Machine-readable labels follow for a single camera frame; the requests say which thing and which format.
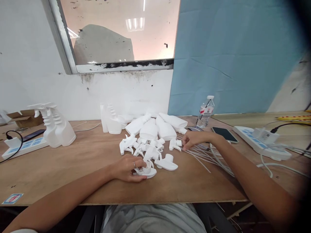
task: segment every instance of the smartphone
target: smartphone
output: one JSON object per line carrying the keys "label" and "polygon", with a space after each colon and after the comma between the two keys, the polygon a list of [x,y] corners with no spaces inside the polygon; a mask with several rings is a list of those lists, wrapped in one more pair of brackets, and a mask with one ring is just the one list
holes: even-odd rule
{"label": "smartphone", "polygon": [[45,131],[45,129],[40,129],[40,130],[37,130],[36,132],[33,132],[31,134],[28,134],[27,136],[23,137],[23,141],[26,142],[26,141],[29,141],[30,139],[33,139],[34,137],[40,135],[40,134],[43,134]]}
{"label": "smartphone", "polygon": [[212,127],[212,131],[223,136],[227,141],[231,143],[238,143],[239,141],[230,133],[229,130],[224,128]]}
{"label": "smartphone", "polygon": [[197,126],[186,127],[186,129],[189,129],[190,131],[204,131],[203,129]]}

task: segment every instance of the bottle label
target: bottle label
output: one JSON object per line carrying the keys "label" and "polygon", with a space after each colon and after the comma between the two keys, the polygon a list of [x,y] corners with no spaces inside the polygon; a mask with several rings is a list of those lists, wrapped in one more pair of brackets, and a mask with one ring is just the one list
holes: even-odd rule
{"label": "bottle label", "polygon": [[214,110],[214,107],[211,107],[211,106],[207,106],[205,107],[204,105],[201,106],[201,109],[200,109],[200,114],[204,114],[204,113],[212,113]]}

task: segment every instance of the wooden desk surface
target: wooden desk surface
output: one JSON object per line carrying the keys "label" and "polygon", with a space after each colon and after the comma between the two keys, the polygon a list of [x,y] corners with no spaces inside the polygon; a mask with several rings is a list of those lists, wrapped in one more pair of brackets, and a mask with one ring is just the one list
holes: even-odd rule
{"label": "wooden desk surface", "polygon": [[[194,117],[186,117],[189,126],[194,125]],[[72,126],[84,121],[71,122]],[[88,121],[74,130],[94,127],[100,121]],[[217,126],[232,129],[215,119],[211,119],[209,127]],[[23,133],[27,135],[43,125],[33,127]],[[68,147],[56,149],[45,147],[40,150],[19,156],[0,164],[0,203],[13,193],[24,195],[15,205],[31,205],[55,189],[89,174],[105,165],[118,160],[121,155],[119,143],[125,137],[125,131],[120,135],[104,134],[99,126],[90,131],[76,132],[77,139]],[[255,164],[260,163],[259,155],[241,138],[234,145],[241,153]],[[219,167],[204,162],[211,171],[208,173],[191,155],[177,150],[169,151],[168,142],[164,144],[163,155],[170,153],[179,166],[170,172],[157,169],[152,179],[141,183],[127,183],[113,180],[104,185],[87,198],[84,205],[110,204],[147,204],[147,203],[195,203],[195,202],[228,202],[246,201],[247,198],[238,182]],[[0,152],[7,149],[0,143]],[[310,159],[294,155],[290,161],[282,164],[307,173]],[[290,194],[299,197],[307,183],[307,179],[286,169],[271,167],[274,180]]]}

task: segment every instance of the blue panel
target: blue panel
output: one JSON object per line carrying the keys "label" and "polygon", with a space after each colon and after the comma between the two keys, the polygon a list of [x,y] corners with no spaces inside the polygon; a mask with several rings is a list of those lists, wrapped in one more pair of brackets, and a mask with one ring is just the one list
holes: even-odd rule
{"label": "blue panel", "polygon": [[305,51],[282,0],[182,0],[168,113],[266,112]]}
{"label": "blue panel", "polygon": [[18,148],[14,148],[14,149],[10,150],[9,153],[16,152],[18,150]]}
{"label": "blue panel", "polygon": [[262,148],[266,148],[267,146],[261,143],[258,143],[258,145],[260,145]]}
{"label": "blue panel", "polygon": [[34,146],[34,145],[37,145],[37,144],[40,144],[40,142],[41,142],[41,141],[34,142],[34,143],[33,143],[33,146]]}
{"label": "blue panel", "polygon": [[257,143],[261,143],[261,141],[257,140],[257,139],[253,139],[253,141],[257,142]]}
{"label": "blue panel", "polygon": [[21,150],[22,150],[22,149],[25,149],[25,148],[27,148],[27,147],[30,147],[30,144],[26,144],[26,145],[22,146]]}

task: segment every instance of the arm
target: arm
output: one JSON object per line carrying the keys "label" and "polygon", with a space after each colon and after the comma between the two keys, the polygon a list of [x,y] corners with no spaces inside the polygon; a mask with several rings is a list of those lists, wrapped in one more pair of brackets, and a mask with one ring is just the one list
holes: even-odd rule
{"label": "arm", "polygon": [[183,137],[184,150],[211,142],[222,155],[245,193],[276,230],[288,229],[298,210],[298,202],[262,169],[249,161],[222,136],[211,132],[190,132]]}
{"label": "arm", "polygon": [[134,162],[136,167],[146,166],[141,157],[124,155],[117,162],[66,184],[25,209],[3,233],[19,229],[48,231],[105,183],[113,179],[128,182],[140,182],[146,179],[146,176],[132,175]]}

